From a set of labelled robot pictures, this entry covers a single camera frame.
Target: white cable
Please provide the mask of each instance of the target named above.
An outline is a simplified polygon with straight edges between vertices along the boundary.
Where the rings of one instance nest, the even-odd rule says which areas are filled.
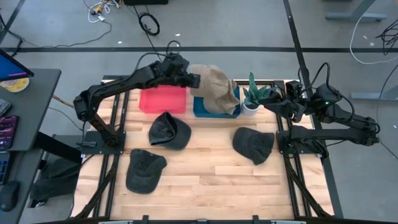
[[[351,48],[351,46],[352,46],[352,44],[353,44],[353,40],[354,40],[354,35],[355,35],[356,27],[358,26],[359,22],[361,21],[362,17],[365,15],[366,12],[364,12],[364,13],[362,14],[362,16],[358,19],[358,22],[356,22],[356,24],[355,24],[354,31],[353,31],[353,35],[351,36],[351,41],[349,42],[349,51],[351,52],[351,55],[353,55],[353,57],[355,58],[355,60],[356,60],[357,62],[359,62],[359,63],[361,63],[361,64],[364,64],[364,65],[374,65],[374,64],[377,64],[377,63],[386,63],[386,62],[391,62],[391,61],[397,59],[398,56],[396,56],[396,57],[394,57],[394,58],[392,58],[392,59],[390,59],[390,60],[385,60],[385,61],[378,61],[378,62],[363,62],[363,61],[361,61],[361,60],[359,60],[358,58],[355,57],[354,52],[353,52],[353,49]]]
[[[101,0],[99,3],[90,6],[90,8],[88,9],[88,22],[90,22],[90,23],[95,23],[95,22],[101,21],[101,19],[97,19],[97,20],[95,20],[95,21],[92,21],[92,20],[90,19],[90,17],[91,17],[92,8],[93,8],[94,6],[97,6],[97,5],[102,4],[102,3],[103,3],[103,1]],[[103,6],[103,8],[105,9],[105,12],[106,12],[107,14],[109,14],[109,13],[111,12],[111,9],[109,8],[109,6],[114,6],[114,4],[113,4],[113,3],[110,3],[110,2],[107,2],[107,3],[105,3],[104,6]]]

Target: baseball cap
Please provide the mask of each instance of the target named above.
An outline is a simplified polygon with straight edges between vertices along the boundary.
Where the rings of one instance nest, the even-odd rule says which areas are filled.
[[[232,145],[240,155],[251,159],[255,165],[262,164],[274,145],[274,133],[261,133],[250,128],[238,128]]]
[[[215,65],[192,65],[191,72],[200,75],[199,88],[191,88],[191,95],[219,98],[228,91],[228,77]]]
[[[193,96],[203,97],[203,105],[209,113],[233,114],[240,100],[234,94],[237,84],[229,80],[225,72],[214,65],[192,65],[192,73],[200,75],[199,88],[191,88]]]
[[[189,125],[166,111],[150,127],[149,143],[151,146],[161,145],[167,149],[182,150],[187,146],[191,133]]]
[[[236,105],[240,103],[240,100],[235,96],[235,89],[237,84],[234,80],[228,80],[228,92],[219,97],[204,97],[203,105],[205,109],[213,114],[233,114],[236,109]]]
[[[127,169],[126,187],[139,194],[153,192],[159,183],[166,159],[142,149],[133,149]]]

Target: black cable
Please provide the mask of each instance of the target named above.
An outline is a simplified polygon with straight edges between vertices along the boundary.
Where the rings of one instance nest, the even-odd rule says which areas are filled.
[[[91,156],[87,157],[87,159],[85,159],[85,160],[81,163],[81,167],[82,167],[89,159],[91,159],[93,156],[95,156],[95,154],[92,154]]]
[[[309,149],[310,151],[317,153],[317,154],[321,154],[323,158],[327,158],[329,157],[329,151],[328,149],[319,141],[317,140],[313,140],[312,141],[314,144],[317,145],[317,147],[312,147],[310,144],[308,143],[303,143],[303,146],[305,146],[307,149]]]
[[[151,41],[151,39],[150,39],[150,37],[149,37],[150,28],[148,28],[146,24],[143,24],[143,23],[142,23],[142,17],[140,16],[142,13],[146,13],[146,12],[142,12],[141,14],[139,14],[138,11],[137,11],[136,6],[133,6],[133,7],[134,7],[134,10],[135,10],[135,12],[136,12],[136,14],[134,14],[134,13],[133,13],[133,14],[134,14],[135,16],[137,16],[137,18],[138,18],[138,23],[140,24],[141,29],[145,32],[145,34],[146,34],[146,36],[147,36],[147,38],[148,38],[148,40],[149,40],[150,45],[151,45],[152,48],[154,49],[154,52],[157,53],[156,48],[155,48],[154,44],[152,43],[152,41]],[[152,16],[151,18],[152,18],[152,19],[155,21],[155,23],[157,24],[157,26],[158,26],[158,32],[160,32],[159,23],[157,22],[156,18],[155,18],[154,16]]]
[[[396,20],[395,22],[393,22],[391,25],[389,25],[382,34],[378,35],[376,38],[381,38],[381,40],[383,41],[383,54],[387,55],[388,53],[390,53],[392,47],[394,46],[394,44],[396,43],[396,41],[398,40],[398,20]]]
[[[377,123],[377,124],[379,123],[379,102],[380,102],[380,99],[381,99],[381,95],[383,94],[384,87],[386,87],[386,84],[387,84],[388,80],[390,79],[390,77],[391,77],[391,75],[394,73],[394,71],[397,69],[397,67],[398,67],[398,64],[394,67],[394,69],[391,71],[390,75],[389,75],[389,76],[386,78],[386,80],[384,81],[383,87],[381,88],[381,91],[380,91],[379,98],[377,99],[377,103],[376,103],[376,123]],[[395,159],[398,160],[398,157],[393,153],[393,151],[392,151],[391,149],[389,149],[389,148],[383,143],[383,141],[381,140],[381,135],[380,135],[380,133],[379,133],[379,140],[380,140],[380,144],[381,144],[382,146],[384,146],[384,147],[391,153],[391,155],[393,156],[393,158],[395,158]]]
[[[178,45],[178,47],[181,47],[180,42],[178,42],[178,41],[176,41],[176,40],[170,41],[170,42],[167,44],[167,47],[166,47],[166,54],[167,54],[167,55],[169,54],[169,47],[170,47],[170,44],[172,44],[172,43],[176,43],[176,44]]]
[[[76,45],[88,44],[88,43],[94,42],[96,40],[100,40],[103,36],[105,36],[106,34],[108,34],[108,33],[110,33],[112,31],[112,24],[110,22],[106,22],[106,21],[102,21],[102,22],[109,25],[109,30],[106,31],[105,33],[103,33],[101,36],[95,38],[95,39],[87,40],[87,41],[81,42],[81,43],[74,43],[74,44],[71,44],[71,45],[65,45],[65,44],[59,44],[59,45],[56,45],[56,46],[46,45],[46,46],[42,46],[42,47],[39,47],[39,48],[73,47],[73,46],[76,46]]]
[[[73,120],[68,115],[66,115],[63,111],[60,111],[60,110],[55,109],[55,108],[52,108],[50,106],[49,106],[49,109],[58,111],[59,113],[63,114],[65,117],[67,117],[70,120],[70,122],[72,122],[76,126],[76,128],[78,128],[80,131],[82,131],[82,129],[79,128],[79,126],[77,126],[77,124],[75,122],[73,122]]]
[[[103,33],[103,34],[102,34],[101,36],[99,36],[98,38],[95,38],[95,39],[92,39],[92,40],[88,40],[88,41],[86,41],[86,42],[80,42],[80,43],[71,44],[71,45],[59,44],[59,45],[56,45],[56,46],[45,45],[45,46],[39,47],[38,45],[36,45],[36,44],[34,44],[34,43],[32,43],[32,42],[27,41],[25,38],[23,38],[23,37],[21,37],[20,35],[18,35],[18,34],[16,34],[16,33],[12,32],[11,30],[9,30],[8,27],[5,26],[4,20],[2,19],[1,15],[0,15],[0,21],[1,21],[1,23],[3,24],[3,26],[5,27],[5,29],[8,31],[8,33],[10,33],[11,35],[13,35],[14,37],[16,37],[16,38],[19,39],[19,43],[18,43],[17,49],[16,49],[16,51],[13,53],[13,55],[16,55],[16,53],[17,53],[17,52],[19,51],[19,49],[21,48],[22,41],[23,41],[23,42],[26,42],[26,43],[28,43],[28,44],[31,44],[31,45],[33,45],[33,46],[35,46],[35,47],[37,47],[37,48],[40,48],[40,49],[42,49],[42,48],[57,48],[57,47],[73,47],[73,46],[76,46],[76,45],[88,44],[88,43],[90,43],[90,42],[94,42],[94,41],[96,41],[96,40],[100,40],[103,36],[105,36],[106,34],[108,34],[108,33],[110,33],[110,32],[112,31],[112,24],[109,23],[109,22],[106,22],[106,21],[102,21],[102,22],[104,22],[104,23],[106,23],[106,24],[109,25],[109,31]]]
[[[331,144],[329,144],[329,145],[326,145],[326,147],[328,147],[328,146],[334,146],[334,145],[336,145],[336,144],[340,144],[340,143],[345,142],[345,141],[347,141],[347,140],[341,140],[341,141],[338,141],[338,142],[335,142],[335,143],[331,143]]]
[[[303,82],[301,81],[300,74],[301,74],[301,68],[298,68],[297,77],[298,77],[298,80],[300,81],[300,83],[303,83]]]
[[[86,127],[86,121],[83,122],[83,126],[81,127],[81,145],[83,145],[85,141],[85,127]]]
[[[86,0],[83,0],[83,2],[85,3],[87,9],[91,10],[90,7],[87,5]]]
[[[344,123],[348,123],[348,122],[350,122],[350,121],[353,120],[353,117],[354,117],[354,115],[355,115],[355,107],[354,107],[354,105],[352,104],[352,102],[351,102],[347,97],[345,97],[345,95],[341,94],[339,91],[336,91],[336,90],[334,90],[334,89],[332,89],[332,88],[330,87],[330,85],[329,85],[329,80],[330,80],[330,64],[329,64],[328,62],[324,62],[324,63],[321,65],[321,67],[320,67],[320,68],[318,69],[318,71],[317,71],[317,74],[315,74],[315,77],[314,77],[314,79],[312,80],[310,86],[309,86],[308,88],[304,89],[302,93],[305,93],[306,91],[308,91],[309,89],[312,88],[313,84],[314,84],[315,81],[317,80],[317,78],[318,78],[318,76],[319,76],[319,74],[320,74],[320,72],[322,71],[322,69],[323,69],[324,66],[326,66],[326,87],[327,87],[332,93],[334,93],[336,96],[341,96],[344,100],[346,100],[346,101],[348,102],[348,104],[349,104],[350,107],[351,107],[351,116],[344,122]]]
[[[11,57],[17,55],[17,53],[19,52],[19,50],[21,49],[21,45],[23,43],[23,38],[21,36],[19,36],[18,34],[13,33],[11,30],[9,30],[8,26],[6,25],[6,23],[4,22],[4,19],[2,18],[1,14],[0,14],[0,21],[2,26],[4,27],[4,30],[6,32],[8,32],[9,34],[13,35],[15,38],[19,39],[17,47],[14,51],[14,53],[12,53]]]

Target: green plant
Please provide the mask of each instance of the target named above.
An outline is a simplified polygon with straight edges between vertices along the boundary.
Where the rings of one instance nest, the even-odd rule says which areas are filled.
[[[266,86],[258,89],[256,82],[254,82],[254,75],[253,73],[250,73],[249,90],[243,88],[243,93],[245,96],[243,103],[249,109],[256,109],[260,105],[259,100],[268,98],[271,90],[271,88],[267,88]]]

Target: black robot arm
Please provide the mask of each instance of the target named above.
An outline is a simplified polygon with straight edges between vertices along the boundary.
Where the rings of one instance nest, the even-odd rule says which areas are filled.
[[[89,122],[100,134],[108,147],[119,145],[119,136],[114,127],[106,124],[97,114],[101,101],[128,90],[154,88],[159,85],[174,85],[198,88],[200,76],[187,73],[189,62],[179,54],[169,54],[163,62],[156,61],[136,70],[123,80],[93,85],[78,95],[73,104],[77,117]]]
[[[355,144],[371,146],[379,142],[376,134],[380,127],[370,117],[352,115],[336,104],[342,99],[341,95],[332,86],[319,86],[311,98],[302,97],[302,85],[297,81],[285,84],[286,95],[282,97],[274,91],[268,99],[260,101],[265,108],[283,118],[300,122],[304,114],[312,114],[323,123],[340,123],[348,129],[306,129],[293,125],[290,131],[281,131],[277,134],[283,146],[291,142],[305,142],[307,140],[348,140]]]

